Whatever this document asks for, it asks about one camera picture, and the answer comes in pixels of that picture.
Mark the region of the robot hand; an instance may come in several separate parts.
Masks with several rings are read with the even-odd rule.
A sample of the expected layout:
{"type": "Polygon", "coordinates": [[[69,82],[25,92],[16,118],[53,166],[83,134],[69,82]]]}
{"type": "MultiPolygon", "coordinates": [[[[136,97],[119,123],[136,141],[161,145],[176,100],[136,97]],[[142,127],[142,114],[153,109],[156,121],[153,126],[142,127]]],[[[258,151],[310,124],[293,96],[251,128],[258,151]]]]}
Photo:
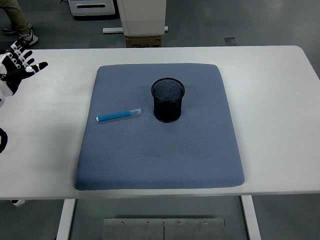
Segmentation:
{"type": "Polygon", "coordinates": [[[0,51],[0,104],[13,96],[21,82],[32,77],[48,66],[47,62],[35,64],[30,58],[33,54],[27,50],[29,44],[23,38],[15,41],[7,50],[0,51]]]}

